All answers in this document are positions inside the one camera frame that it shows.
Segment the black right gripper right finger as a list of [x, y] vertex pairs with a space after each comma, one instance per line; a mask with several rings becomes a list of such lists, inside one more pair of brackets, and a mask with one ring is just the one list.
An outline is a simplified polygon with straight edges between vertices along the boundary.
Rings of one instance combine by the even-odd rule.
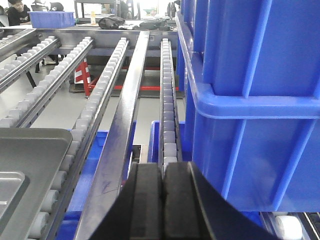
[[228, 203], [197, 166], [169, 163], [164, 177], [167, 240], [275, 240]]

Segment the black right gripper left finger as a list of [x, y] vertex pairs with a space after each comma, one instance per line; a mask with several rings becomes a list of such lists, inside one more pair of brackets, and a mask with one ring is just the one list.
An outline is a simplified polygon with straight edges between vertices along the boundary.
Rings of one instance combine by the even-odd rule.
[[160, 240], [162, 181], [155, 163], [133, 163], [116, 201], [91, 240]]

